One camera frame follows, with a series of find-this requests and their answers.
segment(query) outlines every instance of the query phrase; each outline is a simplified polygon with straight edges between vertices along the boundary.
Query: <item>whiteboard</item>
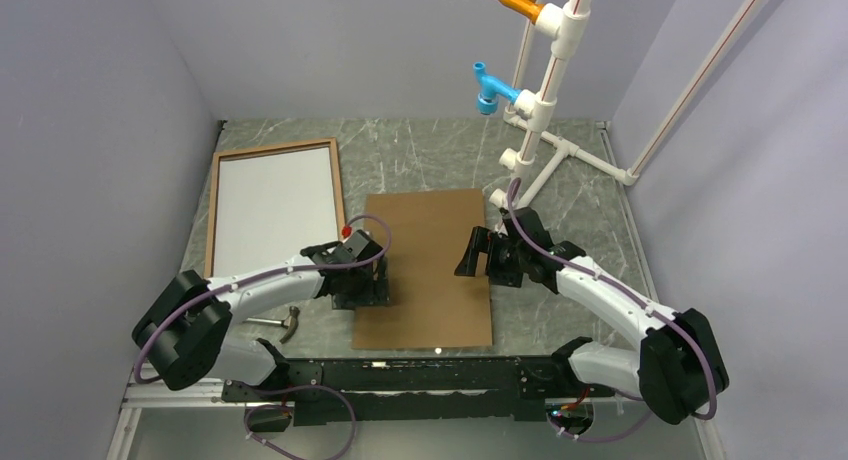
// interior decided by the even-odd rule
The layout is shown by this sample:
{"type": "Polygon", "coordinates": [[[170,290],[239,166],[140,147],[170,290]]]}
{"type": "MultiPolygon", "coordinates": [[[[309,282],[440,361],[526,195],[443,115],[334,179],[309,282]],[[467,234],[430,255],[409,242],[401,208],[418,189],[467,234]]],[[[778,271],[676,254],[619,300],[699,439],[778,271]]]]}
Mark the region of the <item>whiteboard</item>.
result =
{"type": "Polygon", "coordinates": [[[344,217],[337,215],[343,207],[335,153],[332,141],[305,150],[261,156],[232,152],[232,158],[219,158],[207,275],[271,267],[304,247],[337,240],[344,217]]]}

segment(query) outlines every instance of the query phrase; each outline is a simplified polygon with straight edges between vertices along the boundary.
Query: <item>gray wall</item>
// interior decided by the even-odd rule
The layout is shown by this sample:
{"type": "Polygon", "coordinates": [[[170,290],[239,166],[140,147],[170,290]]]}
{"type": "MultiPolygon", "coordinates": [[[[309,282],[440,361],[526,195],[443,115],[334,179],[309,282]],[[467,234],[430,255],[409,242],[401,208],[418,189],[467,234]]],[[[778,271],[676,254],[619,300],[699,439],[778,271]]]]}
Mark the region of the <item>gray wall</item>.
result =
{"type": "MultiPolygon", "coordinates": [[[[629,97],[671,88],[651,62],[671,73],[687,45],[715,39],[702,1],[678,0],[629,97]]],[[[846,458],[848,10],[768,7],[629,197],[660,299],[700,309],[718,337],[728,457],[846,458]]],[[[645,141],[619,122],[631,107],[613,137],[628,162],[645,141]]]]}
{"type": "MultiPolygon", "coordinates": [[[[471,65],[511,80],[524,28],[494,0],[153,2],[223,118],[476,116],[471,65]]],[[[557,115],[612,118],[673,2],[595,0],[557,115]]],[[[538,39],[534,91],[550,56],[538,39]]]]}
{"type": "Polygon", "coordinates": [[[149,0],[0,0],[0,457],[102,458],[215,123],[149,0]]]}

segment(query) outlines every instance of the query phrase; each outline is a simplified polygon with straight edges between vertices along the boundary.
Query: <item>brown cardboard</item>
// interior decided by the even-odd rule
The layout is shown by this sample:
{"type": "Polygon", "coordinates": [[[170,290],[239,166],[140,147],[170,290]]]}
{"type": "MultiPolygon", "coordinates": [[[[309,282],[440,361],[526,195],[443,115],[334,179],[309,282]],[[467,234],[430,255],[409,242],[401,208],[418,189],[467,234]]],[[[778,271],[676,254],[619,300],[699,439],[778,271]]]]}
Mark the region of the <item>brown cardboard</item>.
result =
{"type": "MultiPolygon", "coordinates": [[[[485,224],[482,192],[462,189],[368,195],[365,211],[381,217],[392,229],[388,253],[391,306],[356,310],[353,348],[492,345],[488,279],[453,275],[471,229],[485,224]]],[[[379,225],[366,222],[366,228],[375,240],[385,242],[379,225]]]]}

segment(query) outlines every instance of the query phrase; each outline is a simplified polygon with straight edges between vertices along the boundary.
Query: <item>blue pipe fitting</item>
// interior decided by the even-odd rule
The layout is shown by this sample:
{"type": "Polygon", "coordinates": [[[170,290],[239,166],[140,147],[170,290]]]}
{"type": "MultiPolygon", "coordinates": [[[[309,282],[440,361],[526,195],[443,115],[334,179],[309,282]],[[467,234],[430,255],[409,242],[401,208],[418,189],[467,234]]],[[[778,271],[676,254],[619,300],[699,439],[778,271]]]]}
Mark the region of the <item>blue pipe fitting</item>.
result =
{"type": "Polygon", "coordinates": [[[477,110],[483,115],[491,115],[498,111],[498,95],[515,103],[521,90],[512,88],[501,79],[486,73],[486,64],[477,62],[474,64],[474,75],[480,84],[480,94],[477,95],[477,110]]]}

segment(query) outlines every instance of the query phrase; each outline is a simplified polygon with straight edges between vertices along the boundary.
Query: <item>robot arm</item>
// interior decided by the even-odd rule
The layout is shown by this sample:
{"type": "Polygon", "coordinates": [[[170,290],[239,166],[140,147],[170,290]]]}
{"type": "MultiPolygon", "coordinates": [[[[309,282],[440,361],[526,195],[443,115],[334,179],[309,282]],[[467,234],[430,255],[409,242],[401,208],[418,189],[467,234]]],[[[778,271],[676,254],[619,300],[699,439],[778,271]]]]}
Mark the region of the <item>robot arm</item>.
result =
{"type": "Polygon", "coordinates": [[[554,244],[538,214],[530,208],[520,208],[511,214],[504,211],[503,222],[506,234],[474,228],[465,256],[454,272],[456,275],[473,276],[477,256],[486,253],[486,274],[493,285],[520,287],[527,274],[533,282],[584,305],[619,332],[633,349],[608,347],[588,337],[576,338],[552,355],[563,381],[583,386],[604,385],[639,395],[668,423],[680,423],[694,414],[709,401],[704,369],[691,347],[656,318],[654,314],[658,314],[673,319],[676,326],[695,340],[707,359],[716,391],[727,387],[721,354],[709,322],[701,313],[694,309],[679,313],[621,282],[602,281],[614,277],[573,243],[554,244]],[[548,255],[531,248],[518,232],[516,223],[548,255]],[[565,267],[563,262],[551,257],[576,268],[565,267]]]}
{"type": "Polygon", "coordinates": [[[270,342],[238,338],[230,334],[232,326],[271,308],[325,295],[332,296],[334,309],[387,305],[384,250],[357,230],[344,243],[304,248],[270,270],[207,280],[194,271],[182,272],[133,329],[133,341],[144,349],[162,330],[152,341],[148,360],[171,390],[203,377],[249,385],[285,378],[288,364],[270,342]],[[362,265],[349,268],[357,263],[362,265]],[[201,296],[202,301],[186,308],[201,296]]]}

